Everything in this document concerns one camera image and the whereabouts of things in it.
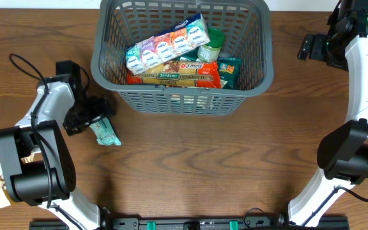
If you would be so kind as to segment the green lid jar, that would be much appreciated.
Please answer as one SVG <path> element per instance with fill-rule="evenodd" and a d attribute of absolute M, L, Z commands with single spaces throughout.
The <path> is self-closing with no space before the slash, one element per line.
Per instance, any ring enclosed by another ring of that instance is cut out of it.
<path fill-rule="evenodd" d="M 197 51 L 197 57 L 202 62 L 211 63 L 218 59 L 221 47 L 225 42 L 225 34 L 214 28 L 208 29 L 210 42 L 201 45 Z"/>

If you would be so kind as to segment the Kleenex tissue multipack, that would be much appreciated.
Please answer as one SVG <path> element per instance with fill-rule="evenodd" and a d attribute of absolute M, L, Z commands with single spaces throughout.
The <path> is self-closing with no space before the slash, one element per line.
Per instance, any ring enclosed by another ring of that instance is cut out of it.
<path fill-rule="evenodd" d="M 207 23 L 203 15 L 197 13 L 170 30 L 129 47 L 125 56 L 126 67 L 134 74 L 143 73 L 208 42 Z"/>

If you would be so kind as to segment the red yellow spaghetti packet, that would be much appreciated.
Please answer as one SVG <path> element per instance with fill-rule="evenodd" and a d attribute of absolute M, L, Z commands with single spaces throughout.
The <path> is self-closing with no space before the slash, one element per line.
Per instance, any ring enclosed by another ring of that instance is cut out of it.
<path fill-rule="evenodd" d="M 216 62 L 191 62 L 172 60 L 143 73 L 127 75 L 128 84 L 152 84 L 183 88 L 222 87 Z"/>

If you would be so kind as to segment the green white snack bag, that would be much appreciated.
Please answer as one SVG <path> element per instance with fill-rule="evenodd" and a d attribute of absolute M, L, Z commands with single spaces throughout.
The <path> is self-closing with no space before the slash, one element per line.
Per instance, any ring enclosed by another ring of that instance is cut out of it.
<path fill-rule="evenodd" d="M 197 56 L 198 49 L 192 50 L 182 56 L 177 57 L 178 61 L 201 62 Z M 240 76 L 242 59 L 233 57 L 227 52 L 220 52 L 217 59 L 218 73 L 220 76 L 222 89 L 235 89 L 236 81 Z"/>

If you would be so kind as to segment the grey plastic lattice basket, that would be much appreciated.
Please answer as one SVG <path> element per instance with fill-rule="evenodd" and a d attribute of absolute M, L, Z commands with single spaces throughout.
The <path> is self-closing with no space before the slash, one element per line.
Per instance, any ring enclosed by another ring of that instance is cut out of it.
<path fill-rule="evenodd" d="M 208 27 L 225 34 L 221 56 L 241 59 L 234 89 L 129 85 L 127 48 L 196 13 L 203 15 Z M 273 82 L 270 9 L 263 0 L 103 0 L 91 72 L 101 87 L 119 93 L 139 112 L 230 114 L 246 98 L 264 93 Z"/>

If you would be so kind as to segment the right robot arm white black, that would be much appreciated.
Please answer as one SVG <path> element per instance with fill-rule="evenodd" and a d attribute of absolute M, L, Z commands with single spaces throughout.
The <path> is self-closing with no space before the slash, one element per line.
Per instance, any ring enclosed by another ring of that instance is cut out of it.
<path fill-rule="evenodd" d="M 339 1 L 327 24 L 327 34 L 306 35 L 297 57 L 349 73 L 348 111 L 344 124 L 321 140 L 314 176 L 279 219 L 288 227 L 340 226 L 325 212 L 368 179 L 368 0 Z"/>

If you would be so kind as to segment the mint green wipes packet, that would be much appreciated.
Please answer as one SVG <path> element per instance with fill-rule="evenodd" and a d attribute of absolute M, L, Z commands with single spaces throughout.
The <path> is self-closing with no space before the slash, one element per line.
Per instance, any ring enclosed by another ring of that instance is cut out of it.
<path fill-rule="evenodd" d="M 96 123 L 91 124 L 90 129 L 96 135 L 96 141 L 103 146 L 121 146 L 121 141 L 114 131 L 113 125 L 108 118 L 101 119 Z"/>

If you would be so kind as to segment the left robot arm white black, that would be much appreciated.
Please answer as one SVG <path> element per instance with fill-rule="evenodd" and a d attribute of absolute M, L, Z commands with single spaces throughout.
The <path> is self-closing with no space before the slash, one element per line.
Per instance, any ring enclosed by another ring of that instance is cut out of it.
<path fill-rule="evenodd" d="M 92 203 L 77 188 L 75 166 L 61 129 L 75 135 L 91 128 L 101 145 L 119 145 L 110 121 L 114 115 L 104 98 L 88 97 L 86 70 L 67 60 L 56 74 L 39 70 L 37 96 L 26 115 L 0 129 L 0 209 L 25 202 L 48 210 L 66 229 L 112 229 L 110 212 Z"/>

